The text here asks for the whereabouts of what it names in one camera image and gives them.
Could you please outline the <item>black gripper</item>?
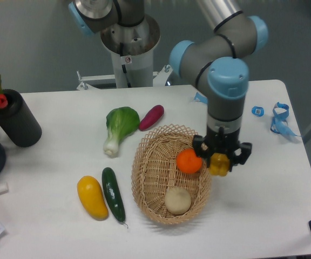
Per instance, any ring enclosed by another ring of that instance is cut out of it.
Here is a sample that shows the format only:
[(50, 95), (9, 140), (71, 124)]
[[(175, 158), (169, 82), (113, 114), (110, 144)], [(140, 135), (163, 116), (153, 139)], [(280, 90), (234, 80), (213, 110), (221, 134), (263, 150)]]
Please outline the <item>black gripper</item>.
[(233, 133), (226, 133), (222, 127), (217, 131), (207, 128), (205, 137), (194, 135), (192, 146), (196, 155), (205, 160), (207, 167), (210, 167), (211, 156), (214, 153), (225, 154), (229, 159), (231, 172), (234, 166), (244, 165), (252, 152), (252, 144), (240, 142), (239, 133), (239, 129)]

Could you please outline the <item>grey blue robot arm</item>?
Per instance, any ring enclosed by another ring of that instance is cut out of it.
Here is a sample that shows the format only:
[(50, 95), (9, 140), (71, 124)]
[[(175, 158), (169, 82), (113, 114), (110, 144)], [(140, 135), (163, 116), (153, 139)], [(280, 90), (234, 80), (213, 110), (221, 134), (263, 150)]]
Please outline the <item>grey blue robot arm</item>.
[[(206, 135), (195, 136), (193, 148), (211, 174), (224, 176), (252, 151), (250, 143), (239, 141), (249, 81), (243, 58), (264, 47), (268, 29), (259, 17), (247, 17), (235, 1), (199, 1), (198, 6), (214, 36), (201, 44), (179, 42), (169, 64), (208, 100)], [(160, 29), (145, 13), (143, 1), (72, 1), (69, 10), (84, 33), (100, 33), (118, 88), (152, 86)]]

